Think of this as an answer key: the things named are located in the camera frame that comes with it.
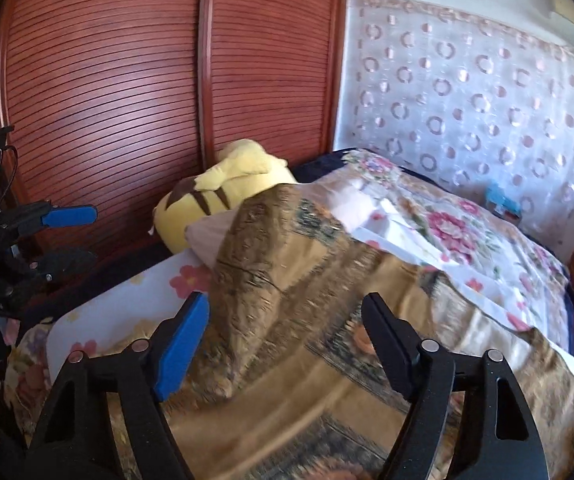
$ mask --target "black cable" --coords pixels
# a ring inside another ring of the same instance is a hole
[[[3,156],[4,156],[4,152],[6,152],[7,150],[11,150],[11,152],[16,156],[16,161],[14,162],[14,170],[12,171],[11,176],[9,177],[9,179],[7,181],[7,187],[4,188],[3,194],[0,197],[0,204],[3,202],[4,197],[6,196],[7,192],[11,188],[11,184],[14,181],[14,177],[16,176],[16,171],[18,170],[18,150],[16,150],[15,146],[7,145],[3,148]]]

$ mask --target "red-brown slatted door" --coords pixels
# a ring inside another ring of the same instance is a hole
[[[259,140],[291,164],[329,146],[339,0],[202,0],[201,127],[206,159]]]
[[[198,1],[12,2],[6,98],[26,196],[99,210],[96,224],[49,232],[52,248],[133,243],[201,171]]]

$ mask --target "wallpaper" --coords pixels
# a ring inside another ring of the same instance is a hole
[[[483,203],[555,250],[574,214],[574,50],[415,0],[349,0],[341,143]]]

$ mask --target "brown blanket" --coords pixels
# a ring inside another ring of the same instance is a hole
[[[350,238],[298,187],[241,205],[221,246],[211,320],[189,374],[164,412],[197,479],[375,478],[408,405],[388,386],[362,325],[378,292],[424,336],[453,351],[501,350],[544,444],[551,478],[574,464],[574,377],[537,331],[499,326],[432,269]],[[126,443],[117,399],[110,399]],[[432,478],[446,475],[459,404]],[[137,476],[126,447],[126,470]]]

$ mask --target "screw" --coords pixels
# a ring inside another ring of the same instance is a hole
[[[436,343],[433,339],[425,339],[420,346],[422,346],[422,348],[425,349],[427,352],[432,353],[437,352],[438,349],[440,348],[440,345]]]
[[[74,350],[73,352],[71,352],[71,354],[69,354],[67,361],[69,361],[70,363],[79,363],[80,361],[83,360],[83,357],[84,352],[81,352],[80,350]]]
[[[489,352],[487,352],[487,355],[489,356],[491,361],[495,361],[496,363],[502,362],[502,360],[504,359],[504,355],[502,355],[502,352],[496,350],[495,348],[492,348]]]
[[[136,339],[131,343],[131,349],[134,352],[144,352],[147,348],[149,348],[149,341],[146,339]]]

